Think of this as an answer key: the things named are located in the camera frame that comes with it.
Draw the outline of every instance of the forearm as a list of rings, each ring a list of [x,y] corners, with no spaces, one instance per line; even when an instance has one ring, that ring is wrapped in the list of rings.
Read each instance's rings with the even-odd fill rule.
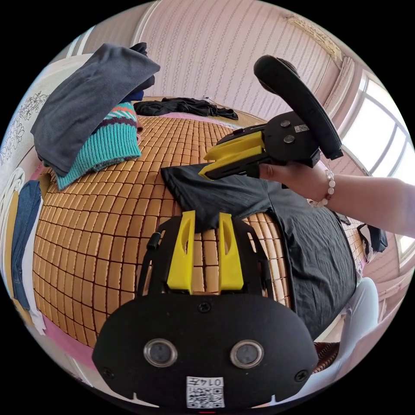
[[[329,209],[415,238],[415,186],[398,179],[342,175],[335,176],[335,182]]]

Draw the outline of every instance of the gray folded clothing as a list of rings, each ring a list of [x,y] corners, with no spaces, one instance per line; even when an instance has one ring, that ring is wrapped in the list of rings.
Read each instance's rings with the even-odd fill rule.
[[[81,147],[126,95],[160,70],[133,48],[104,43],[50,94],[30,132],[40,160],[66,176]]]

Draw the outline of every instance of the bead bracelet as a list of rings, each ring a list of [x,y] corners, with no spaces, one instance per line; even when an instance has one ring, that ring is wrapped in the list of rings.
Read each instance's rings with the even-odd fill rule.
[[[334,181],[334,174],[331,170],[326,170],[326,176],[327,176],[327,180],[329,181],[329,189],[327,190],[327,194],[320,202],[315,202],[311,200],[310,205],[313,208],[316,208],[316,207],[322,208],[323,206],[326,206],[334,194],[334,187],[336,186],[336,182]]]

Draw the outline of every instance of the qr code sticker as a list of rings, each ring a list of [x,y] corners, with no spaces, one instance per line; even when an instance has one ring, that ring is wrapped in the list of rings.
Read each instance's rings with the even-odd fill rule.
[[[296,125],[294,127],[294,130],[295,130],[296,133],[301,133],[303,131],[308,131],[309,128],[305,124],[302,124],[302,125]]]
[[[222,377],[187,377],[188,408],[224,408]]]

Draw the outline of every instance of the window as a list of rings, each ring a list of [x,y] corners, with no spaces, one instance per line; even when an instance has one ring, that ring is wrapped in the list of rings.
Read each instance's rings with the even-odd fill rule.
[[[415,185],[415,150],[405,121],[390,94],[364,74],[356,116],[343,144],[375,177],[396,177]],[[396,236],[401,261],[415,254],[415,239]]]

